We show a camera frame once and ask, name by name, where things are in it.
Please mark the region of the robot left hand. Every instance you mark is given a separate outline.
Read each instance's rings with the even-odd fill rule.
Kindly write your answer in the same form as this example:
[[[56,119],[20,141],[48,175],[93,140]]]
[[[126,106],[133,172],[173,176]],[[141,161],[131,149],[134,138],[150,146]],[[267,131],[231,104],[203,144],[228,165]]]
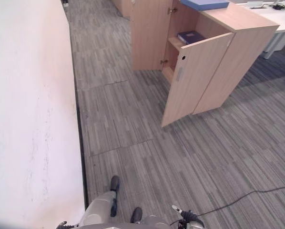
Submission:
[[[56,229],[73,229],[73,228],[77,228],[79,226],[79,224],[75,224],[75,225],[68,225],[67,221],[63,221],[62,223],[60,223]]]

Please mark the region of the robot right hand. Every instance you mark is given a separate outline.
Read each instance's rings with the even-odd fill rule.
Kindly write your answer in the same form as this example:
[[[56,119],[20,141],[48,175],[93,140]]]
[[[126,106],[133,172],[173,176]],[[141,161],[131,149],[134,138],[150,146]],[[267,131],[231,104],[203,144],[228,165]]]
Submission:
[[[190,222],[197,222],[198,221],[198,217],[196,214],[194,214],[192,211],[184,211],[184,210],[181,210],[179,207],[177,207],[176,205],[172,205],[172,209],[174,211],[176,211],[179,215],[182,216],[182,220],[185,222],[185,223],[190,223]]]

